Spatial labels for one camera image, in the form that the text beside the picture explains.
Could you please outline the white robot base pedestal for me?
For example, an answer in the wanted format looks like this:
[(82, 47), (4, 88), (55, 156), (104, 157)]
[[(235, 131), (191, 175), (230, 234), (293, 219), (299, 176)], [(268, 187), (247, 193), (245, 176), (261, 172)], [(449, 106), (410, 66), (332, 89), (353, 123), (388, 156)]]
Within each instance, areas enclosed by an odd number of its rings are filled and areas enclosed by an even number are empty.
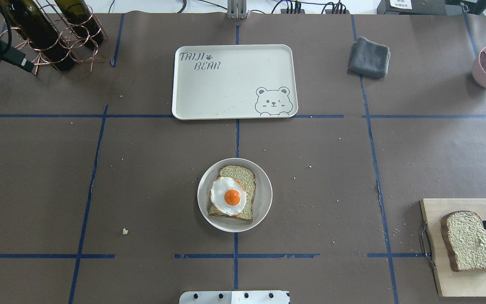
[(283, 290), (189, 291), (180, 304), (289, 304), (289, 292)]

